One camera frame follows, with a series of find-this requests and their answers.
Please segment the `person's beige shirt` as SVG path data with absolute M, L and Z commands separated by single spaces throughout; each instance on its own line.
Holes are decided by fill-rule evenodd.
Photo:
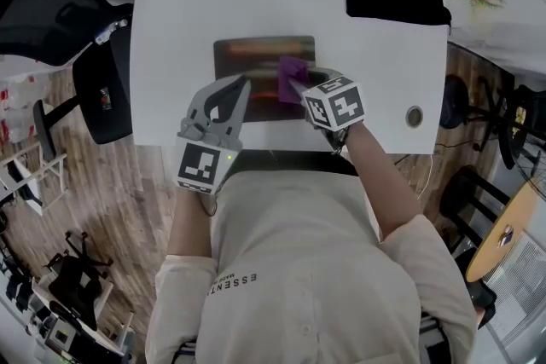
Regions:
M 218 197 L 212 256 L 169 255 L 155 280 L 148 364 L 421 364 L 421 318 L 467 364 L 476 313 L 432 223 L 379 239 L 360 181 L 245 171 Z

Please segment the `purple cloth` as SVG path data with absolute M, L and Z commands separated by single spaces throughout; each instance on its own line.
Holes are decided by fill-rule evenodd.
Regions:
M 278 71 L 278 99 L 282 103 L 299 105 L 301 97 L 290 84 L 294 79 L 302 85 L 309 83 L 307 62 L 291 56 L 282 56 L 279 60 Z

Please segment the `black mesh office chair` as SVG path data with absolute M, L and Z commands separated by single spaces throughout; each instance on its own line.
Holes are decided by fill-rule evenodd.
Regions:
M 130 49 L 133 6 L 107 0 L 0 0 L 0 55 L 17 55 L 48 66 L 71 65 L 75 95 L 50 112 L 33 106 L 38 138 L 55 153 L 50 133 L 80 108 L 95 143 L 131 135 Z M 129 24 L 97 45 L 95 35 L 126 18 Z M 112 109 L 102 110 L 100 89 L 108 87 Z

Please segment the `window blinds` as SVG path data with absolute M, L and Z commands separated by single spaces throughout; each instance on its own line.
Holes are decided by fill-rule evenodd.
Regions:
M 546 304 L 546 251 L 523 233 L 484 281 L 497 295 L 492 330 L 507 348 Z

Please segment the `black swivel chair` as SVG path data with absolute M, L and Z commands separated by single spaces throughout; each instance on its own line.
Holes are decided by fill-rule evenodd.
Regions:
M 49 270 L 56 273 L 49 285 L 49 291 L 74 317 L 95 331 L 95 303 L 103 292 L 101 280 L 108 277 L 108 272 L 101 271 L 100 268 L 110 268 L 113 259 L 109 258 L 106 262 L 93 259 L 87 252 L 88 234 L 81 233 L 80 249 L 71 242 L 72 235 L 71 231 L 66 231 L 65 241 L 75 255 L 65 250 L 63 254 L 56 253 L 46 264 Z

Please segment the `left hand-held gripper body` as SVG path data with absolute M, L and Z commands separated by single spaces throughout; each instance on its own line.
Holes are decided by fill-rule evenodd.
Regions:
M 173 149 L 177 185 L 201 194 L 216 194 L 242 150 L 240 129 L 207 118 L 184 118 Z

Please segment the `person's left forearm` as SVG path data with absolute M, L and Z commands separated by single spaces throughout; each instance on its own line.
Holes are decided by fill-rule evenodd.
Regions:
M 194 191 L 179 188 L 166 253 L 181 257 L 212 257 L 211 218 Z

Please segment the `round wooden table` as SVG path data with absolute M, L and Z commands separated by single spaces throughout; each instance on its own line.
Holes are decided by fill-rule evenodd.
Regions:
M 541 200 L 541 196 L 530 182 L 526 182 L 518 193 L 510 199 L 497 220 L 492 224 L 481 245 L 477 247 L 466 270 L 465 279 L 467 282 L 482 279 L 508 255 L 530 222 L 539 200 Z M 500 235 L 508 225 L 514 228 L 513 239 L 507 245 L 498 247 Z

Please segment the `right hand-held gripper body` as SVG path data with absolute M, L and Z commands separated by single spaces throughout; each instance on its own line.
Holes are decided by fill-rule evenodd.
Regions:
M 364 119 L 360 84 L 342 74 L 334 74 L 303 91 L 301 97 L 314 129 L 320 130 L 330 147 L 339 153 L 350 127 Z

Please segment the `white folding table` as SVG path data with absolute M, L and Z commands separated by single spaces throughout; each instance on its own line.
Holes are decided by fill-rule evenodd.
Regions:
M 23 154 L 0 162 L 0 206 L 19 196 L 42 217 L 67 192 L 64 171 L 67 155 L 63 153 L 50 162 L 42 162 L 37 170 L 30 171 L 20 160 Z M 59 182 L 59 193 L 51 200 L 45 200 L 39 188 L 47 175 L 55 176 Z

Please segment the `person's right forearm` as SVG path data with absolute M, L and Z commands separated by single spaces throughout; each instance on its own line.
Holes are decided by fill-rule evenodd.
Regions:
M 415 193 L 364 124 L 350 127 L 346 147 L 384 238 L 422 213 Z

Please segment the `black metal chair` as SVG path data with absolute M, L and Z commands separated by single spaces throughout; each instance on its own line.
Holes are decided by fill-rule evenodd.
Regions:
M 459 216 L 468 205 L 474 207 L 491 223 L 497 215 L 476 197 L 476 190 L 483 189 L 494 199 L 506 206 L 510 198 L 500 189 L 479 176 L 471 166 L 461 167 L 448 181 L 439 201 L 439 212 L 451 220 L 462 237 L 467 237 L 476 247 L 483 239 Z

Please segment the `brown rectangular tray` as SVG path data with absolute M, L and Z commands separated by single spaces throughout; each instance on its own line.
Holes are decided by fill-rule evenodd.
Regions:
M 304 108 L 278 98 L 278 67 L 283 56 L 315 64 L 312 36 L 239 38 L 213 45 L 215 79 L 243 74 L 251 84 L 246 123 L 302 119 Z

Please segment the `clear plastic water bottle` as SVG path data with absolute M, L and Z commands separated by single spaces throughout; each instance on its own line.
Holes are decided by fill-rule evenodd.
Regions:
M 105 27 L 103 30 L 99 31 L 94 38 L 94 41 L 97 45 L 102 45 L 109 41 L 111 35 L 116 32 L 118 29 L 121 29 L 123 27 L 126 27 L 129 24 L 129 21 L 124 18 L 122 20 L 117 20 L 111 24 L 109 24 L 107 27 Z

